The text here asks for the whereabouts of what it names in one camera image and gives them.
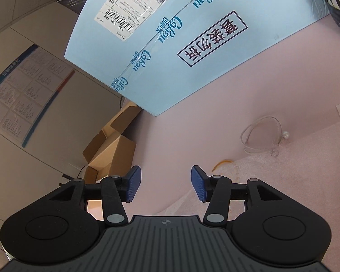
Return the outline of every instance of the metal bolt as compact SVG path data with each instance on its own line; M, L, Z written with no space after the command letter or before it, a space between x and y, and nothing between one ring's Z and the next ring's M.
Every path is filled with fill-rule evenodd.
M221 214L207 215L207 220L211 223L220 223L224 221L224 217Z
M125 220L125 217L120 214L112 214L107 217L107 221L110 223L121 223Z

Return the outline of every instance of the open cardboard box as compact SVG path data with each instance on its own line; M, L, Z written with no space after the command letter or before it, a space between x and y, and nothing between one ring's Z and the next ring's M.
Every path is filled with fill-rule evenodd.
M131 169L136 144L122 133L141 110L129 102L88 144L83 151L88 162L86 183L95 183L106 176L124 176Z

